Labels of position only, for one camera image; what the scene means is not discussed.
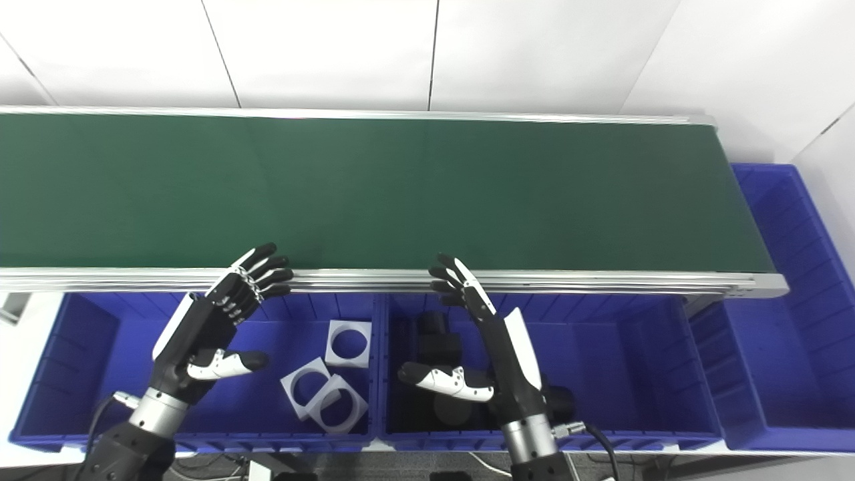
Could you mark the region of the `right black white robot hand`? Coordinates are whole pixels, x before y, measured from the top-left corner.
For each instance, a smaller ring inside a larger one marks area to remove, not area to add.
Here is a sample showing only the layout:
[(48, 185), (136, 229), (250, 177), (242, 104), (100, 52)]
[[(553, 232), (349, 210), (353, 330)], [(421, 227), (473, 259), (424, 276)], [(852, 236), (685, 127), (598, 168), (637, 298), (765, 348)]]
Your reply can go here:
[(461, 259), (440, 253), (430, 268), (431, 289), (444, 305), (462, 307), (474, 321), (494, 368), (494, 380), (476, 383), (462, 366), (440, 367), (406, 362), (400, 381), (467, 402), (488, 403), (501, 426), (546, 414), (536, 356), (519, 310), (502, 317), (488, 293)]

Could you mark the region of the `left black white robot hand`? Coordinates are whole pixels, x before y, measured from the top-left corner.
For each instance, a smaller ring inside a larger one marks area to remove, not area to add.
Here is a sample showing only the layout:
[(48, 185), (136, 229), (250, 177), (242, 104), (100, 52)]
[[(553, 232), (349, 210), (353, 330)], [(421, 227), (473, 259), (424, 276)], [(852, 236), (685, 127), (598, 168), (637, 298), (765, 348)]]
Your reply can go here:
[(220, 379), (264, 369), (269, 356), (229, 347), (238, 326), (266, 299), (288, 295), (293, 272), (275, 243), (248, 250), (205, 293), (180, 302), (153, 350), (148, 387), (195, 405)]

